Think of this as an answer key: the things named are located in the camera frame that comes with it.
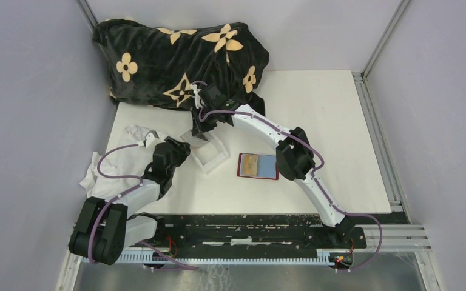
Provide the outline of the red leather card holder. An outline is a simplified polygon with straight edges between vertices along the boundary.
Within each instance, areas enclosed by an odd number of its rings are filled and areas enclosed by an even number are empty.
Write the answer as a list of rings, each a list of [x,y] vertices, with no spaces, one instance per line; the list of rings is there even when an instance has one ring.
[[[279,171],[276,156],[240,153],[238,155],[237,176],[277,181]]]

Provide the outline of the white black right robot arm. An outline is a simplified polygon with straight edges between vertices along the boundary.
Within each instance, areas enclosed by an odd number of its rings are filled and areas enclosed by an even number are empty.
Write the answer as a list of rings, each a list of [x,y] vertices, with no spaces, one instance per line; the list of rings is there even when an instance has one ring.
[[[190,85],[194,98],[192,135],[204,139],[219,122],[245,130],[275,150],[275,166],[285,179],[295,182],[306,194],[327,227],[326,240],[333,247],[344,246],[351,238],[355,223],[329,194],[316,173],[324,159],[311,147],[306,132],[296,127],[280,126],[257,112],[248,104],[226,97],[214,85],[203,86],[200,81]]]

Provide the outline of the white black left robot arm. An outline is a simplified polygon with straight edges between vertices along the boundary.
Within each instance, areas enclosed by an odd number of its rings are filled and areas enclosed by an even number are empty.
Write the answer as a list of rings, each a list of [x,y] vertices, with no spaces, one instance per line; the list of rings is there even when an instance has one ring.
[[[160,200],[172,186],[177,167],[188,158],[191,145],[171,137],[156,144],[157,135],[147,134],[134,144],[119,146],[106,152],[99,162],[123,149],[154,147],[152,161],[141,176],[131,175],[137,183],[110,199],[92,196],[83,203],[73,228],[68,249],[74,255],[85,257],[92,264],[112,265],[124,248],[142,244],[148,248],[165,242],[167,231],[155,215],[140,214],[143,207]]]

